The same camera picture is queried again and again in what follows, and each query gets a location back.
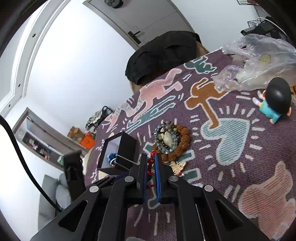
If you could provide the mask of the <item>red cord charm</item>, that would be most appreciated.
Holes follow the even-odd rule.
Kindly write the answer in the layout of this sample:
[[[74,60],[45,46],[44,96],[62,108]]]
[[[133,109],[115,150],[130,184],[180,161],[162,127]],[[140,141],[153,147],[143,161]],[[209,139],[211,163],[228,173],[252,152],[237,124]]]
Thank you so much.
[[[154,165],[154,157],[157,152],[154,150],[151,152],[150,157],[147,160],[147,182],[151,181],[154,176],[154,172],[152,171],[152,167]]]

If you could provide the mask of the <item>black jewelry box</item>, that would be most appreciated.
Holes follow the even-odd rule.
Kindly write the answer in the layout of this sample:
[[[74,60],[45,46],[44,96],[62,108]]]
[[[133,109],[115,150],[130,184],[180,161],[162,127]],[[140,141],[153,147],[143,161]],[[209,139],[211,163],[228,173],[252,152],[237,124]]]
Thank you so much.
[[[128,172],[137,165],[134,159],[137,141],[125,132],[106,139],[99,157],[97,170],[109,175]]]

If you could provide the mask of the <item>white jade pendant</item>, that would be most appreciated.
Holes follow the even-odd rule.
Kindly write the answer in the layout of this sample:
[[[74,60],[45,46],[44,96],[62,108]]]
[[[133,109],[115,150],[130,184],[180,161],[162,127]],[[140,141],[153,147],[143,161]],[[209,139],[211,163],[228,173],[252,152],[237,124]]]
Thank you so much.
[[[165,133],[161,133],[161,137],[165,145],[169,148],[173,146],[174,141],[170,132],[166,131]]]

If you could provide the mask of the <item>orange box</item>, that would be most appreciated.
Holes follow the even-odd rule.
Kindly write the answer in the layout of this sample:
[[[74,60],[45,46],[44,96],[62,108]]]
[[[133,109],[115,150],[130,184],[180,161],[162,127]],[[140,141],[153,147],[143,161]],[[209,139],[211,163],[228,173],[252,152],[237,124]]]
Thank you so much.
[[[85,147],[86,149],[91,149],[95,145],[95,139],[91,132],[86,133],[83,140],[80,142],[80,145]]]

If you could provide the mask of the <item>cardboard box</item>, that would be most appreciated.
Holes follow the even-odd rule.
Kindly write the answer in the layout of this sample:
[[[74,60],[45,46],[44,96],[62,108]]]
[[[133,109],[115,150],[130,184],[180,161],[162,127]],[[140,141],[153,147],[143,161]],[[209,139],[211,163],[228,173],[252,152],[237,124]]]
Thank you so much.
[[[79,128],[72,127],[68,134],[67,137],[70,138],[72,141],[80,143],[84,139],[85,133],[83,133]]]

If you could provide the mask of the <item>grey sofa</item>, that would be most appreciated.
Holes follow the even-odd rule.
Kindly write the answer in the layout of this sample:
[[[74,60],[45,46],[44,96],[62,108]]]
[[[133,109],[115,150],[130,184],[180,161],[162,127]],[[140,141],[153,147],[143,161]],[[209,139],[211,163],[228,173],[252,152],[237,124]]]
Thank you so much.
[[[58,179],[45,175],[42,188],[48,197],[61,209],[66,209],[72,202],[66,176],[62,173]],[[41,194],[38,212],[38,230],[52,221],[59,212]]]

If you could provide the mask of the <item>black shoe rack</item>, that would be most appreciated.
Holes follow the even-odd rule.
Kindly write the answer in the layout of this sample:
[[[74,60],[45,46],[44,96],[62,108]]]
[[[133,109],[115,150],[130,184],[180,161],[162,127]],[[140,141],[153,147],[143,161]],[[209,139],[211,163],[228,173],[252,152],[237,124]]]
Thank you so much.
[[[86,123],[86,131],[96,133],[98,126],[111,114],[113,109],[104,106],[101,110],[97,111]]]

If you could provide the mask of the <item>patterned woven purple blanket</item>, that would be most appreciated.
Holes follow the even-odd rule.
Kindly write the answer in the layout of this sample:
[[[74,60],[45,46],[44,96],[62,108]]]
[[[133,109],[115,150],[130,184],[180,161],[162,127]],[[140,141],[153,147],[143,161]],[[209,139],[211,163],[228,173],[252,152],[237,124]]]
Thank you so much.
[[[137,142],[134,159],[154,148],[154,131],[184,126],[188,148],[176,163],[183,178],[212,185],[271,240],[295,219],[295,113],[270,123],[252,98],[256,91],[219,92],[213,77],[231,58],[209,53],[174,68],[120,105],[97,130],[86,183],[98,180],[105,140],[125,132]]]

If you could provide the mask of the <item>black haired boy figurine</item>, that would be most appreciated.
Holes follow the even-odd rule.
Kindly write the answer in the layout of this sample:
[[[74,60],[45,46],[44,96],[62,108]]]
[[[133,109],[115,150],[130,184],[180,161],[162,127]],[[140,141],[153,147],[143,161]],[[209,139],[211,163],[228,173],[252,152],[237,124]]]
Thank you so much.
[[[257,98],[252,102],[259,107],[273,125],[282,115],[290,116],[292,113],[292,93],[288,83],[280,77],[269,81],[264,92],[257,91]]]

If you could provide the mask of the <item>black cloth on chair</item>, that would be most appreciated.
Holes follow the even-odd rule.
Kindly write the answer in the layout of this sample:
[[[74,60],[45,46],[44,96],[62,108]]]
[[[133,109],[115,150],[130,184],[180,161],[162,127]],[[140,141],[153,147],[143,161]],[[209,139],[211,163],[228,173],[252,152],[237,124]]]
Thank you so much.
[[[128,60],[125,75],[136,85],[147,77],[161,74],[197,57],[198,34],[168,31],[144,44]]]

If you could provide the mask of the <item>clear plastic bag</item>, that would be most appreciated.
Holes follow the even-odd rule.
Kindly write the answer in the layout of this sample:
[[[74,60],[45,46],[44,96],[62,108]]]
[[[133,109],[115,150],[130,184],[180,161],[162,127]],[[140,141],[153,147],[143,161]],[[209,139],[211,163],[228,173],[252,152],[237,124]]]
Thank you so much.
[[[287,41],[249,34],[224,44],[221,50],[231,61],[213,77],[218,90],[266,89],[276,77],[295,86],[295,47]]]

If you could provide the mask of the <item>grey door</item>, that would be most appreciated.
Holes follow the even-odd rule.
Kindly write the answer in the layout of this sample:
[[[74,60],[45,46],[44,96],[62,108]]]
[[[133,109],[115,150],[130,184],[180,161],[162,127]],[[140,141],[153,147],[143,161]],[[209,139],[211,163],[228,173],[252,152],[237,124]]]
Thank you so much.
[[[104,1],[85,1],[83,4],[106,21],[135,50],[168,31],[194,32],[172,1],[124,1],[117,9]],[[127,34],[129,31],[141,31],[137,35],[141,41],[139,45]]]

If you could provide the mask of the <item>grey wall shelf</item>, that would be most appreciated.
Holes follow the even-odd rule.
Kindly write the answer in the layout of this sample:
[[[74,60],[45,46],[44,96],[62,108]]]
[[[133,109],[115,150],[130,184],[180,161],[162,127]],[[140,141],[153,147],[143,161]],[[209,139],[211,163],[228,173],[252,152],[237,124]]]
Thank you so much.
[[[58,159],[65,154],[81,151],[81,157],[89,150],[49,126],[29,108],[26,108],[13,127],[16,140],[35,156],[51,166],[63,170]]]

